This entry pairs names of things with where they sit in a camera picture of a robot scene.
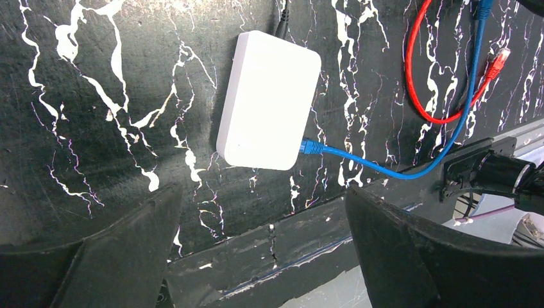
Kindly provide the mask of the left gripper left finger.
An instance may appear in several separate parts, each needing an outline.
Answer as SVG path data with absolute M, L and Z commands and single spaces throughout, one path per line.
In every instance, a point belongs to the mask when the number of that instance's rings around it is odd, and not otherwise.
M 154 307 L 182 209 L 168 185 L 101 230 L 1 247 L 2 307 Z

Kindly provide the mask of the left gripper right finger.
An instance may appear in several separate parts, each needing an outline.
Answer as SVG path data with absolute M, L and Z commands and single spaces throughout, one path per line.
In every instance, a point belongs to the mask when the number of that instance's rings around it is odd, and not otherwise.
M 350 189 L 346 215 L 373 307 L 542 307 L 543 251 L 465 234 Z

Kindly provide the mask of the black adapter with cable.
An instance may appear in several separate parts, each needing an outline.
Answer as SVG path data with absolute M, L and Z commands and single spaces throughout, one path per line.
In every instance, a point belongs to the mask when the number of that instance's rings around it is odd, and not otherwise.
M 284 40 L 287 35 L 289 25 L 289 1 L 285 0 L 284 8 L 280 13 L 280 19 L 276 27 L 274 36 L 278 39 Z

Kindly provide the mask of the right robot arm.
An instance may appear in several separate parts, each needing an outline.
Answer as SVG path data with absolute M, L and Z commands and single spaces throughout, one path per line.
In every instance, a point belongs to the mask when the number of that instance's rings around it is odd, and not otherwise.
M 543 164 L 481 150 L 447 162 L 441 202 L 465 193 L 510 198 L 514 207 L 543 215 Z

